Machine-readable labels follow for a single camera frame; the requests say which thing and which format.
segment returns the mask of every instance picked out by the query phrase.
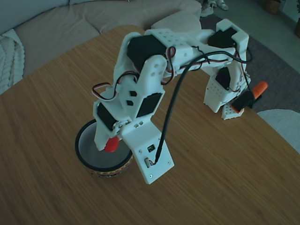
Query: white 3d-printed robot arm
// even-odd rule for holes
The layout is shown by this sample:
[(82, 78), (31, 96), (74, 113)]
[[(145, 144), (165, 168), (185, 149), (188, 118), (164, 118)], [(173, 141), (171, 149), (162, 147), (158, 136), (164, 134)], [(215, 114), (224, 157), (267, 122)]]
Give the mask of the white 3d-printed robot arm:
[[(115, 65), (114, 84), (101, 93), (101, 96), (111, 98), (114, 96), (114, 87), (116, 86), (117, 95), (110, 101), (99, 99), (94, 103), (93, 115), (97, 121), (95, 135), (97, 148), (103, 150), (108, 141), (113, 138), (122, 139), (131, 149), (148, 184), (171, 169), (174, 163), (165, 142), (159, 161), (155, 165), (152, 162), (156, 156), (161, 132), (151, 122), (151, 117), (155, 114), (165, 93), (161, 82), (164, 78), (170, 77), (172, 67), (164, 56), (164, 52), (147, 56), (143, 49), (136, 46), (131, 47), (130, 44), (134, 38), (150, 37), (159, 48), (175, 47), (176, 53), (171, 60), (174, 75), (180, 75), (191, 60), (204, 53), (226, 51), (245, 60), (248, 35), (228, 20), (223, 20), (217, 24), (217, 31), (226, 31), (230, 28), (235, 31), (235, 34), (232, 35), (235, 46), (227, 48), (208, 45), (209, 38), (215, 33), (211, 30), (174, 33), (168, 29), (159, 29), (148, 30), (144, 36), (139, 33), (128, 34), (123, 40)], [(133, 49), (135, 53), (133, 57), (136, 59), (134, 60), (129, 54), (130, 47), (131, 51)], [(141, 53), (141, 57), (144, 56), (146, 59), (140, 59), (139, 53)], [(210, 80), (205, 90), (204, 103), (215, 113), (246, 88), (241, 64), (233, 61), (228, 55), (211, 55), (209, 60), (203, 59), (189, 70), (198, 69), (200, 66), (204, 70), (205, 68), (214, 68), (205, 70), (209, 73)], [(221, 68), (227, 68), (229, 71), (230, 78), (226, 81), (228, 83), (227, 88), (224, 88), (216, 79)], [(127, 73), (126, 76), (120, 80), (120, 76), (124, 73)]]

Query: sofa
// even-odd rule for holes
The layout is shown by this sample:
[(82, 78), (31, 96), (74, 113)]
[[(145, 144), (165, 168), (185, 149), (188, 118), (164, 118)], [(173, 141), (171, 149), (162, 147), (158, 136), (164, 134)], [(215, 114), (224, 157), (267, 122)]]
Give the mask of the sofa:
[(199, 18), (201, 4), (196, 0), (3, 0), (0, 34), (15, 29), (25, 49), (26, 76), (117, 26), (132, 24), (149, 29), (182, 10)]

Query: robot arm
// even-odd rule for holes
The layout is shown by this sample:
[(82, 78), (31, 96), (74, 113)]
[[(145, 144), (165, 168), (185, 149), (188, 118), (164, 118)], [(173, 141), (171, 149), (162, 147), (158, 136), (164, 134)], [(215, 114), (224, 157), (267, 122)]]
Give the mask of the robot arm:
[(217, 112), (246, 88), (241, 63), (231, 56), (246, 60), (248, 35), (228, 20), (217, 24), (217, 32), (174, 33), (168, 29), (128, 34), (122, 43), (114, 69), (114, 83), (94, 103), (97, 121), (95, 143), (108, 150), (109, 143), (122, 139), (131, 149), (146, 183), (151, 184), (174, 166), (169, 149), (163, 142), (159, 161), (153, 163), (161, 138), (151, 122), (165, 91), (164, 79), (173, 79), (193, 59), (211, 54), (193, 64), (209, 73), (204, 103)]

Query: wood grain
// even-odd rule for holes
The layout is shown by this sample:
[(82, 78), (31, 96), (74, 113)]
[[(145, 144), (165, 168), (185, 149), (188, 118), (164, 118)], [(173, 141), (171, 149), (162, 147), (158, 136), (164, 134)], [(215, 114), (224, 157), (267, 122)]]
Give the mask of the wood grain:
[[(90, 89), (113, 79), (122, 26), (78, 46), (0, 96), (4, 225), (298, 225), (300, 157), (253, 111), (223, 121), (203, 104), (208, 75), (190, 72), (167, 133), (175, 167), (146, 185), (133, 163), (90, 176), (75, 154), (92, 118)], [(153, 118), (161, 128), (176, 81)]]

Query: gray rug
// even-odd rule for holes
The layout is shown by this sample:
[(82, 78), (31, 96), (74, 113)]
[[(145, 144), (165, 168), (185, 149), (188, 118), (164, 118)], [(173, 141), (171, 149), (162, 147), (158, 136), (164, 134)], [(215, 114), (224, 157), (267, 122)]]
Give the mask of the gray rug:
[[(216, 29), (221, 19), (215, 15), (201, 18), (202, 29)], [(250, 86), (261, 80), (269, 84), (269, 88), (256, 102), (256, 112), (269, 109), (290, 109), (300, 113), (300, 74), (270, 49), (250, 37), (248, 47), (253, 54), (253, 61), (247, 65), (251, 75)]]

